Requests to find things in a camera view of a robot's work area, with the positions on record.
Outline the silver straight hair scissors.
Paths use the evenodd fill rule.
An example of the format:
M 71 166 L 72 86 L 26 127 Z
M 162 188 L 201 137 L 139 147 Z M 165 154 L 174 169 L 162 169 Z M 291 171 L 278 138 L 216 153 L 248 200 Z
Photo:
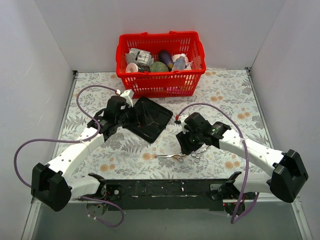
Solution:
M 208 150 L 209 146 L 206 146 L 205 148 L 203 148 L 202 150 L 198 150 L 195 152 L 192 152 L 190 154 L 190 156 L 193 158 L 193 162 L 194 163 L 199 163 L 201 157 L 203 156 L 203 154 Z

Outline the silver thinning scissors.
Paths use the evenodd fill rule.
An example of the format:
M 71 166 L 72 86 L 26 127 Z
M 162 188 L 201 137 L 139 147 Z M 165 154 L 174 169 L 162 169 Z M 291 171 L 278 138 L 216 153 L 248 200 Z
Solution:
M 161 155 L 155 155 L 154 157 L 156 159 L 175 159 L 178 162 L 183 163 L 185 156 L 186 156 L 185 154 L 179 153 L 179 154 L 161 154 Z

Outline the black zip tool case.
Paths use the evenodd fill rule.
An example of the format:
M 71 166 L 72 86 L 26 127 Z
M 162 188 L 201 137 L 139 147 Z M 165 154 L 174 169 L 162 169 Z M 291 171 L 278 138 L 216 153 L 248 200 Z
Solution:
M 136 112 L 136 126 L 124 129 L 150 144 L 154 143 L 171 120 L 173 112 L 147 97 L 139 98 L 133 107 Z

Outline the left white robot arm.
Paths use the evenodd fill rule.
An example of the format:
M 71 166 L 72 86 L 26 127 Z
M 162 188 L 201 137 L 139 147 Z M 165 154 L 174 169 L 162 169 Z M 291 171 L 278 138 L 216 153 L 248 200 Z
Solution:
M 31 195 L 56 212 L 62 210 L 71 199 L 82 196 L 103 199 L 107 193 L 103 177 L 89 173 L 73 180 L 72 175 L 119 127 L 132 122 L 129 117 L 134 106 L 133 96 L 131 89 L 112 96 L 107 107 L 96 114 L 77 138 L 77 143 L 68 146 L 47 164 L 38 163 L 32 170 Z

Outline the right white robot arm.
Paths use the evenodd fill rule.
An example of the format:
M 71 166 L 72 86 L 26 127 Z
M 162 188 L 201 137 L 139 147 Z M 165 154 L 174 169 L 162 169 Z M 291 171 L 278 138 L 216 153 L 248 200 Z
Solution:
M 182 131 L 176 135 L 181 152 L 190 155 L 203 145 L 213 146 L 235 154 L 262 169 L 260 173 L 245 176 L 233 174 L 226 185 L 227 195 L 237 199 L 243 193 L 268 193 L 292 203 L 309 175 L 300 154 L 292 149 L 287 152 L 266 147 L 251 139 L 244 139 L 229 125 L 220 121 L 210 124 L 200 113 L 176 117 Z

